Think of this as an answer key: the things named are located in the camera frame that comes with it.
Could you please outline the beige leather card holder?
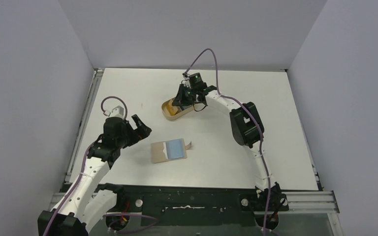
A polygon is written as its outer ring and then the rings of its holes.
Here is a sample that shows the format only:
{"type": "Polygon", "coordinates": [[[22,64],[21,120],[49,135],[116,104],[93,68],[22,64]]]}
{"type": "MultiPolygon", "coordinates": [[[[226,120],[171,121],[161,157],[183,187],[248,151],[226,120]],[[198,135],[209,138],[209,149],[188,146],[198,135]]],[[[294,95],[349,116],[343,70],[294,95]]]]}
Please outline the beige leather card holder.
{"type": "MultiPolygon", "coordinates": [[[[168,161],[172,161],[172,160],[166,160],[165,159],[165,154],[163,153],[163,142],[165,141],[161,141],[161,142],[155,142],[155,143],[151,143],[151,161],[152,163],[156,164],[156,163],[162,163],[162,162],[168,162],[168,161]]],[[[192,147],[192,142],[189,142],[189,143],[185,143],[185,146],[186,146],[186,158],[187,158],[187,151],[189,149],[191,149],[192,147]]]]}

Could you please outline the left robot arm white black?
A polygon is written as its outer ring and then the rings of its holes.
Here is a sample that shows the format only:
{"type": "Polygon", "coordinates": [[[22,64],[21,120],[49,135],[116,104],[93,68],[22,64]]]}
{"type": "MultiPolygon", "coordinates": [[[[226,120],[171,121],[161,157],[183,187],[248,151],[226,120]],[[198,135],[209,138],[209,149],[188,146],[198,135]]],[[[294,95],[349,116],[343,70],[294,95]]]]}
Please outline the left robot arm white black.
{"type": "Polygon", "coordinates": [[[100,181],[111,170],[121,150],[149,137],[152,129],[138,115],[131,117],[136,127],[123,117],[105,120],[103,133],[87,148],[80,172],[64,196],[37,220],[40,236],[87,236],[105,213],[125,207],[122,186],[100,181]]]}

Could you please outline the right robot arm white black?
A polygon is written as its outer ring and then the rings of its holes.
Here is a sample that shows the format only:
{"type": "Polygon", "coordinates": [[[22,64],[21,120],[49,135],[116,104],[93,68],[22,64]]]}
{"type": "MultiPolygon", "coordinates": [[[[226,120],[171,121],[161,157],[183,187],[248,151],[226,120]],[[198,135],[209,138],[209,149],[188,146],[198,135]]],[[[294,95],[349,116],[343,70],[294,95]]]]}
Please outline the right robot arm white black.
{"type": "Polygon", "coordinates": [[[263,154],[264,126],[252,102],[241,103],[237,99],[221,94],[216,86],[208,86],[200,73],[183,73],[183,80],[172,101],[176,107],[204,105],[221,111],[229,117],[235,142],[247,152],[253,161],[255,188],[263,193],[257,196],[261,209],[269,210],[277,202],[274,193],[268,191],[275,185],[272,173],[263,154]]]}

